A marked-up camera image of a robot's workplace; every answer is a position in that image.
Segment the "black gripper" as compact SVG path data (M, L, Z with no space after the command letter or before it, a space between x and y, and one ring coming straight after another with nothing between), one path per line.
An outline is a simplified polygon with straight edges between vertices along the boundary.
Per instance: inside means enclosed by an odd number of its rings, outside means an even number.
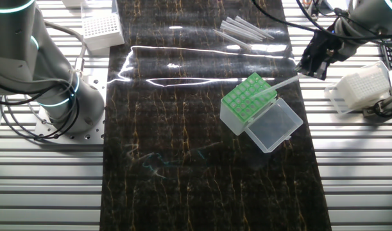
M330 63L343 61L343 55L339 53L342 45L343 41L340 38L324 31L316 30L306 48L306 56L302 56L296 65L296 72L306 76L313 76L319 80L325 80L328 63L323 61L327 60ZM315 63L317 64L313 72L312 64Z

